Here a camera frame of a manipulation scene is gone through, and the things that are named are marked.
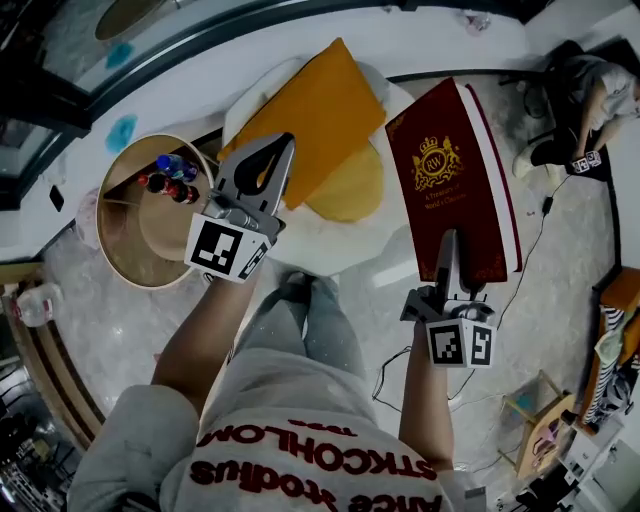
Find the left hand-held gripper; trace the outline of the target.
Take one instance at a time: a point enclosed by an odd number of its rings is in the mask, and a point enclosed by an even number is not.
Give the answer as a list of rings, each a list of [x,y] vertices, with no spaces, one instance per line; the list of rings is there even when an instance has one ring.
[[[250,141],[220,163],[216,192],[192,216],[185,264],[235,283],[251,277],[286,227],[274,214],[295,149],[291,133],[278,133]]]

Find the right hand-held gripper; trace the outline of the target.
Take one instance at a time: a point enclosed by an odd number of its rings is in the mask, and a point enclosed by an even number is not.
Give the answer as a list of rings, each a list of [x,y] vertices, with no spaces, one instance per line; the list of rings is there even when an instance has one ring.
[[[432,363],[445,368],[490,368],[495,356],[495,311],[485,302],[466,299],[460,268],[459,237],[447,230],[441,240],[436,291],[411,289],[400,320],[425,326]]]

